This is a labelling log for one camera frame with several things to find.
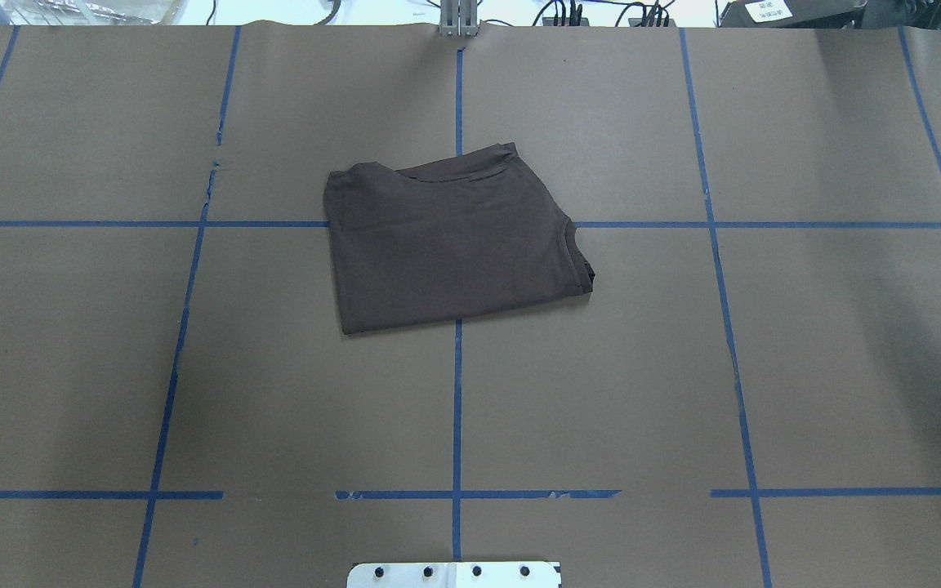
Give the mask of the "dark brown t-shirt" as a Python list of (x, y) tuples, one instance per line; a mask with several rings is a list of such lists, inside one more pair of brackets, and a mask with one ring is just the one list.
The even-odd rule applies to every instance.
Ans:
[(346, 335), (586, 296), (578, 228), (515, 144), (392, 170), (358, 163), (323, 191)]

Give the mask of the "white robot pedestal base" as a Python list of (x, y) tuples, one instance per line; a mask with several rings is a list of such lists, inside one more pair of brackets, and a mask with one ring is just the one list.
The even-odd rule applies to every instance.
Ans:
[(547, 561), (356, 564), (347, 587), (561, 587), (560, 564)]

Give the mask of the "aluminium frame post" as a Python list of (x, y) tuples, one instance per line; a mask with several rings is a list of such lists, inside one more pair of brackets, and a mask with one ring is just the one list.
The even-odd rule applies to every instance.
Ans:
[(477, 0), (433, 1), (439, 10), (439, 34), (442, 38), (475, 37), (480, 30)]

